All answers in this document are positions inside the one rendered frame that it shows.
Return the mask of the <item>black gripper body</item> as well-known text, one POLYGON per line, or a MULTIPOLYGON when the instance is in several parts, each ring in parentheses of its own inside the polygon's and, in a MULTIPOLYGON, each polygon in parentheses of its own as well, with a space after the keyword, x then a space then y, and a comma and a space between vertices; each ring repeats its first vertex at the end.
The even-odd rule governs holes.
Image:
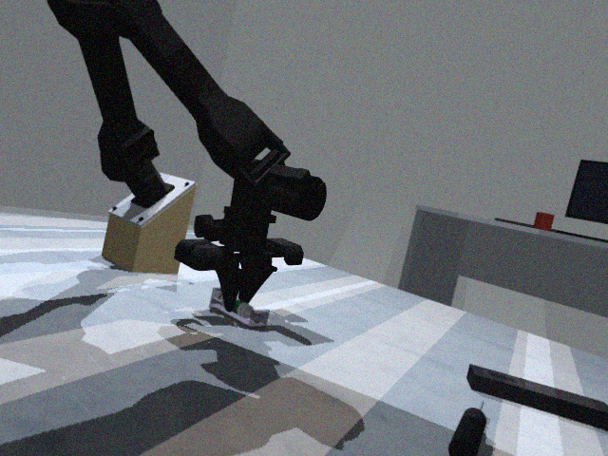
POLYGON ((219 238, 224 246, 204 238, 182 239, 175 248, 174 259, 196 271, 239 269, 241 259, 257 266, 272 266, 273 257, 284 257, 289 266, 302 265, 301 245, 284 238, 267 238, 269 223, 276 223, 271 212, 269 208, 231 201, 231 206, 224 206, 224 214, 229 215, 226 237, 219 238))

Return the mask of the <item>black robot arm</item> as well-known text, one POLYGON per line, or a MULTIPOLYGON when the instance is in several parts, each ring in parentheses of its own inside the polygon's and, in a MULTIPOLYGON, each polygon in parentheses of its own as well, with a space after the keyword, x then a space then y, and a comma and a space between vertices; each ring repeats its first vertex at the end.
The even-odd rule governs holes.
POLYGON ((175 186, 152 159, 154 131, 136 116, 119 37, 130 39, 180 99, 197 124, 213 162, 234 181, 232 202, 311 221, 327 188, 310 171, 285 165, 283 141, 243 101, 227 96, 162 14, 157 0, 47 0, 84 54, 103 123, 98 134, 102 171, 126 182, 133 204, 150 208, 175 186), (256 160, 265 148, 271 150, 256 160))

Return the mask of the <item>grey cylindrical battery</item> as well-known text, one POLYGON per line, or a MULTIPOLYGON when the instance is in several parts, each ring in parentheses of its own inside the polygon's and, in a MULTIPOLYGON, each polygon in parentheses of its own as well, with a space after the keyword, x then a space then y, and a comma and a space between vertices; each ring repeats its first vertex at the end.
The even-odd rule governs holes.
MULTIPOLYGON (((218 294, 218 299, 220 299, 221 301, 223 301, 222 306, 225 307, 224 305, 224 300, 223 300, 223 296, 222 296, 222 292, 218 294)), ((253 309, 254 307, 251 306, 250 304, 244 302, 243 300, 237 298, 236 304, 232 310, 232 312, 239 314, 240 316, 244 315, 244 310, 245 309, 253 309)))

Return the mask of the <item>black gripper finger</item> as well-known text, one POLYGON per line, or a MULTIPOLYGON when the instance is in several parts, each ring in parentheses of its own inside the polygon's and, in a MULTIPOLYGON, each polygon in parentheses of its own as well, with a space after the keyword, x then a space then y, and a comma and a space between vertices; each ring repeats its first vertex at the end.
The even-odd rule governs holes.
POLYGON ((239 289, 238 298, 249 304, 267 278, 277 271, 277 267, 273 265, 257 266, 246 259, 240 260, 240 266, 245 271, 245 274, 239 289))
POLYGON ((240 268, 235 270, 219 268, 215 271, 218 274, 225 309, 231 312, 236 304, 245 271, 240 268))

